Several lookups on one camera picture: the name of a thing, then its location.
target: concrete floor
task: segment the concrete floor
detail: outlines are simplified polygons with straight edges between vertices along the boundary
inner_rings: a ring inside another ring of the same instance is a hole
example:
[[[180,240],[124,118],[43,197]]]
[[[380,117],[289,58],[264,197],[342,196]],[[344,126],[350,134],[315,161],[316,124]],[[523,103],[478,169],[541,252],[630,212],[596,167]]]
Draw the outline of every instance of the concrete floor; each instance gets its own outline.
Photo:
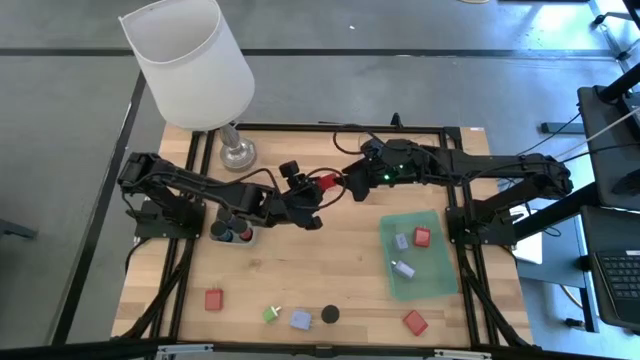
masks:
[[[118,15],[146,0],[5,0],[0,47],[124,47]],[[589,26],[587,4],[469,5],[455,0],[222,0],[244,48],[608,49]],[[606,23],[621,44],[636,31]],[[567,121],[576,90],[620,75],[612,60],[497,58],[251,57],[256,95],[241,120],[482,126],[493,153],[515,153],[543,136],[543,121]],[[133,89],[132,58],[0,57],[0,218],[39,230],[33,241],[0,241],[0,348],[46,343]],[[129,150],[157,149],[164,122],[148,91]],[[583,140],[558,136],[554,153]],[[585,175],[588,162],[572,165]],[[110,334],[133,222],[118,197],[106,218],[70,335]],[[640,338],[603,326],[567,329],[580,317],[555,285],[523,280],[536,344],[545,349],[639,356]],[[216,355],[225,358],[271,358]]]

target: lamp base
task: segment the lamp base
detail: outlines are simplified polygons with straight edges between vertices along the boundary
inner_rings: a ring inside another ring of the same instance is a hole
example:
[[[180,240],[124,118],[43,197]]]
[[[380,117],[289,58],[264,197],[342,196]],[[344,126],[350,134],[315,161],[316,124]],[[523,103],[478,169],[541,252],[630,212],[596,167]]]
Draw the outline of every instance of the lamp base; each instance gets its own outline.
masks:
[[[256,146],[253,141],[242,138],[238,131],[230,125],[220,128],[222,133],[222,149],[220,160],[229,171],[245,171],[256,162]]]

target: wooden tabletop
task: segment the wooden tabletop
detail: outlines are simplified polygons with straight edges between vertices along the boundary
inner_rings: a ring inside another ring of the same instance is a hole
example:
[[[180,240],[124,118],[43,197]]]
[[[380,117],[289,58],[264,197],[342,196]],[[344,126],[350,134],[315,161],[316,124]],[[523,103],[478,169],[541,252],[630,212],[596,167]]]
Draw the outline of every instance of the wooden tabletop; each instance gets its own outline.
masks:
[[[463,128],[462,134],[466,152],[488,154],[484,129]],[[341,169],[357,158],[336,150],[331,142],[331,133],[244,131],[242,135],[253,140],[258,149],[258,159],[252,169],[271,169],[283,189],[287,186],[279,176],[278,166],[284,162],[295,159],[301,172],[307,173],[318,167]],[[378,135],[383,139],[398,137],[397,134]],[[438,144],[435,135],[405,134],[403,137],[422,144]],[[174,164],[183,166],[190,139],[189,132],[167,126],[159,153]],[[200,163],[203,140],[196,164]],[[340,144],[347,149],[357,149],[358,143],[366,140],[366,135],[356,133],[343,133],[338,137]],[[228,172],[222,166],[220,147],[221,142],[216,137],[209,176],[222,181],[241,176]],[[269,184],[264,174],[249,180]],[[475,180],[471,188],[476,199],[484,199],[497,192],[495,180]],[[338,191],[336,188],[329,190],[325,199],[333,198]],[[362,203],[354,202],[350,194],[346,194],[338,203],[319,211],[317,214],[324,223],[320,230],[305,231],[294,225],[259,229],[253,247],[212,241],[209,240],[208,231],[204,231],[196,242],[179,339],[469,346],[462,294],[409,302],[399,302],[391,296],[378,234],[378,222],[382,216],[426,210],[439,213],[446,234],[443,213],[447,205],[446,189],[443,187],[380,187],[372,189]],[[217,205],[213,203],[207,203],[207,207],[205,229],[208,229],[217,210]],[[455,251],[450,244],[447,246],[457,274]],[[152,239],[140,247],[131,259],[113,335],[126,331],[155,296],[166,249],[166,239]],[[513,258],[500,247],[485,246],[483,250],[494,302],[518,334],[531,341]],[[212,287],[224,290],[224,309],[220,312],[204,310],[205,291]],[[168,332],[173,295],[167,304],[162,334]],[[320,311],[329,304],[340,309],[340,319],[332,325],[320,319]],[[280,317],[272,324],[265,324],[261,314],[272,305],[282,307]],[[486,342],[486,326],[480,308],[476,299],[480,335]],[[414,309],[429,324],[429,328],[417,337],[402,322],[402,318]],[[312,314],[311,330],[303,331],[289,326],[294,310]]]

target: white lampshade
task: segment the white lampshade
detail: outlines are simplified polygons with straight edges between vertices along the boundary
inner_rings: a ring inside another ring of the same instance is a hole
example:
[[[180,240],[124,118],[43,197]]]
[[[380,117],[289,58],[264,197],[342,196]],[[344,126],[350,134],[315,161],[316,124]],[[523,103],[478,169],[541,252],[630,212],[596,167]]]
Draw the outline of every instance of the white lampshade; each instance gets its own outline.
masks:
[[[253,74],[214,0],[163,0],[120,22],[166,121],[211,130],[249,106]]]

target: green tray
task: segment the green tray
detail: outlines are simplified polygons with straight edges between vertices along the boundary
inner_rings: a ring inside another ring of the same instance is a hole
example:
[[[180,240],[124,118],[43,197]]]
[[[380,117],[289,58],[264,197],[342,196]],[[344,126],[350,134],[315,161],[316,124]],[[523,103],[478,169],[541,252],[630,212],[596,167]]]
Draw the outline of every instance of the green tray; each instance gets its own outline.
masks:
[[[415,228],[431,230],[428,248],[413,245]],[[396,234],[404,233],[409,249],[398,251],[393,245]],[[380,219],[380,241],[384,248],[384,261],[391,283],[391,294],[400,301],[445,296],[458,292],[458,281],[449,259],[449,250],[435,211],[390,215]],[[391,261],[402,260],[415,269],[412,279],[393,272]]]

